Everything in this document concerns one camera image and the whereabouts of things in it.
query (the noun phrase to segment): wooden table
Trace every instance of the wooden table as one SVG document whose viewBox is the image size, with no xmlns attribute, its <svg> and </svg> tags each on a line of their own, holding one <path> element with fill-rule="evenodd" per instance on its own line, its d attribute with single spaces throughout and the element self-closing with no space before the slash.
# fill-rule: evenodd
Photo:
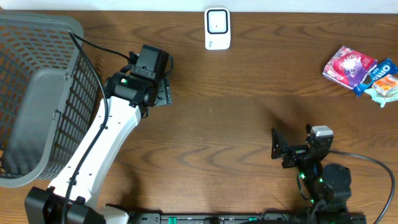
<svg viewBox="0 0 398 224">
<path fill-rule="evenodd" d="M 98 206 L 165 213 L 258 212 L 308 206 L 295 169 L 271 159 L 271 127 L 303 143 L 305 125 L 328 125 L 333 148 L 385 162 L 398 176 L 398 103 L 385 108 L 322 77 L 329 58 L 346 45 L 398 63 L 398 16 L 232 13 L 228 50 L 204 46 L 203 13 L 45 12 L 80 21 L 85 38 L 127 54 L 143 44 L 172 54 L 174 104 L 153 108 L 127 138 L 103 185 Z M 103 79 L 124 59 L 84 49 Z M 389 195 L 385 170 L 329 155 L 351 169 L 352 212 L 373 223 Z M 24 199 L 36 180 L 0 189 L 0 223 L 26 223 Z M 381 223 L 398 222 L 393 201 Z"/>
</svg>

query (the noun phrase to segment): white plug-in device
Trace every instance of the white plug-in device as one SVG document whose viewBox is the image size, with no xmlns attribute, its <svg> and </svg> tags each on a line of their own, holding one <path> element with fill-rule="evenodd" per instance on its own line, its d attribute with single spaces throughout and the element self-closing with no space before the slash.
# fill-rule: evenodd
<svg viewBox="0 0 398 224">
<path fill-rule="evenodd" d="M 231 45 L 231 17 L 223 7 L 205 11 L 205 47 L 208 50 L 228 49 Z"/>
</svg>

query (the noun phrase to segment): blue package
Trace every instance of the blue package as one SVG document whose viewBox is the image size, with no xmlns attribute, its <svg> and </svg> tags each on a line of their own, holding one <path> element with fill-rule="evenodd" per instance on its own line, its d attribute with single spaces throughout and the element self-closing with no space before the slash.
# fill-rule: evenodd
<svg viewBox="0 0 398 224">
<path fill-rule="evenodd" d="M 374 68 L 369 74 L 366 75 L 364 81 L 353 88 L 356 96 L 361 96 L 362 93 L 368 89 L 373 82 L 378 81 L 387 74 L 395 75 L 398 73 L 397 65 L 392 63 L 392 60 L 387 58 L 385 61 L 381 62 Z"/>
</svg>

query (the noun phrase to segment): candy wrapper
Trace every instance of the candy wrapper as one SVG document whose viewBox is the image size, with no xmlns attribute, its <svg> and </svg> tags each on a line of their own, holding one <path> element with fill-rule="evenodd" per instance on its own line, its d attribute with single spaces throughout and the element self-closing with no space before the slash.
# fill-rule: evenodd
<svg viewBox="0 0 398 224">
<path fill-rule="evenodd" d="M 387 74 L 394 75 L 396 73 L 398 73 L 397 65 L 393 64 L 391 59 L 387 58 L 367 74 L 365 80 L 358 86 L 354 87 L 353 91 L 357 96 L 361 96 L 362 93 L 373 84 L 373 82 L 385 77 Z"/>
<path fill-rule="evenodd" d="M 393 102 L 398 100 L 398 89 L 391 91 L 386 96 L 383 96 L 382 94 L 378 93 L 373 88 L 365 90 L 365 93 L 371 95 L 373 101 L 380 103 L 381 108 L 383 108 L 388 102 Z"/>
<path fill-rule="evenodd" d="M 398 79 L 388 74 L 384 78 L 374 82 L 372 88 L 383 96 L 398 88 Z"/>
<path fill-rule="evenodd" d="M 350 90 L 362 83 L 377 60 L 342 46 L 323 70 L 323 76 Z"/>
</svg>

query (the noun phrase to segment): laundry basket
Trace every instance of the laundry basket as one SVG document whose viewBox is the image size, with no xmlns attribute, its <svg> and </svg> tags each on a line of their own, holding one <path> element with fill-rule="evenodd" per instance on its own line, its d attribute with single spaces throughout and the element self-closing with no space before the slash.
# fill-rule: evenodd
<svg viewBox="0 0 398 224">
<path fill-rule="evenodd" d="M 70 17 L 0 12 L 0 187 L 56 177 L 89 128 L 98 87 L 68 30 L 83 36 Z"/>
</svg>

